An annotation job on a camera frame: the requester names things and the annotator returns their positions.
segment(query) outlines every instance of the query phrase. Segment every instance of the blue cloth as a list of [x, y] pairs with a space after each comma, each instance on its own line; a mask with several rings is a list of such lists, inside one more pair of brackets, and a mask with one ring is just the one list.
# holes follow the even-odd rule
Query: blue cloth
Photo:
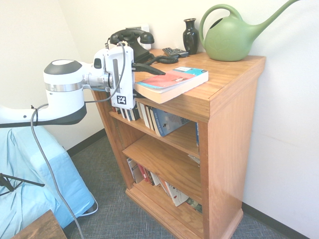
[[[71, 158], [43, 127], [35, 127], [38, 140], [50, 162], [61, 194], [76, 217], [94, 204], [93, 196]], [[30, 127], [0, 128], [0, 173], [45, 184], [22, 183], [14, 192], [0, 197], [0, 239], [9, 239], [49, 209], [62, 228], [73, 221], [58, 196], [49, 169]], [[10, 179], [12, 186], [19, 181]], [[0, 186], [0, 194], [8, 191]]]

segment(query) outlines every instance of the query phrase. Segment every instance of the white wall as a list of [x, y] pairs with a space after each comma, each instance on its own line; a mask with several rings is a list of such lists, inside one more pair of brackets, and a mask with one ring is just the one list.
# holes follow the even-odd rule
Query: white wall
[[[196, 17], [198, 27], [215, 4], [232, 5], [245, 21], [257, 24], [284, 2], [1, 0], [0, 102], [12, 108], [46, 103], [47, 64], [62, 58], [91, 62], [107, 38], [125, 26], [146, 22], [154, 48], [183, 49], [183, 20]], [[168, 16], [168, 6], [180, 11]], [[248, 205], [312, 239], [319, 237], [318, 10], [317, 1], [293, 4], [250, 52], [267, 62], [259, 79], [244, 194]], [[226, 14], [212, 13], [205, 29]], [[90, 92], [86, 98], [92, 98]], [[102, 128], [94, 105], [79, 124], [47, 127], [66, 149]]]
[[[235, 7], [258, 24], [285, 0], [60, 0], [83, 60], [125, 26], [146, 22], [154, 48], [183, 49], [183, 20], [213, 5]], [[169, 9], [178, 9], [169, 14]], [[244, 202], [312, 238], [319, 238], [319, 3], [290, 6], [255, 41], [251, 55], [267, 57], [259, 79]], [[225, 10], [212, 13], [207, 30]]]
[[[29, 109], [47, 103], [43, 70], [53, 60], [81, 60], [57, 0], [0, 1], [0, 104]], [[91, 92], [85, 93], [92, 100]], [[46, 129], [66, 149], [103, 128], [96, 106], [76, 125]]]

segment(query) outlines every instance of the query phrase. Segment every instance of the wooden bookshelf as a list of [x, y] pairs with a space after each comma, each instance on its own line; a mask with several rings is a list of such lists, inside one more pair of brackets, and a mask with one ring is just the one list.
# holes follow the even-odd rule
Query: wooden bookshelf
[[201, 203], [199, 167], [187, 154], [149, 135], [124, 149], [123, 154]]
[[145, 127], [145, 123], [142, 119], [138, 119], [137, 121], [128, 121], [127, 119], [124, 119], [122, 115], [118, 115], [115, 112], [110, 112], [110, 115], [160, 141], [199, 158], [198, 147], [196, 145], [195, 122], [191, 121], [167, 136], [159, 137], [153, 130]]
[[[254, 101], [264, 65], [265, 57], [220, 62], [206, 53], [180, 58], [176, 64], [153, 64], [162, 71], [178, 66], [209, 71], [208, 82], [166, 103], [137, 99], [193, 121], [165, 137], [158, 137], [142, 119], [128, 121], [112, 112], [108, 102], [97, 104], [127, 195], [176, 238], [230, 239], [240, 223]], [[136, 82], [148, 77], [149, 73], [135, 73]], [[101, 100], [105, 93], [93, 96]], [[199, 126], [200, 154], [194, 122]], [[200, 168], [188, 154], [200, 158]], [[160, 186], [134, 183], [128, 157], [200, 202], [203, 215], [186, 203], [176, 207]]]
[[160, 186], [142, 181], [126, 190], [128, 196], [178, 238], [203, 238], [203, 216], [186, 203], [176, 207]]

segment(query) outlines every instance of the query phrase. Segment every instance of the carpet floor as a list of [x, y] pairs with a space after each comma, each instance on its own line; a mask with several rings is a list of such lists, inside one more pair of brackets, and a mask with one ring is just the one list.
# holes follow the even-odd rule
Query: carpet floor
[[[77, 153], [72, 160], [99, 205], [96, 213], [78, 218], [85, 239], [174, 239], [126, 196], [126, 187], [107, 137]], [[74, 222], [64, 231], [71, 239], [81, 238]], [[244, 214], [232, 239], [287, 238]]]

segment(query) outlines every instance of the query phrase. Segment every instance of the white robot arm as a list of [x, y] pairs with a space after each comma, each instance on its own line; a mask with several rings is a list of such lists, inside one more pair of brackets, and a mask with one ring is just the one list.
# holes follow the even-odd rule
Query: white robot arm
[[[48, 107], [39, 109], [33, 121], [37, 125], [78, 123], [86, 114], [83, 89], [110, 92], [112, 106], [132, 109], [135, 106], [132, 71], [165, 74], [135, 64], [133, 49], [128, 46], [101, 49], [93, 64], [73, 60], [51, 62], [43, 73]], [[33, 113], [34, 109], [16, 110], [0, 105], [0, 128], [28, 126]]]

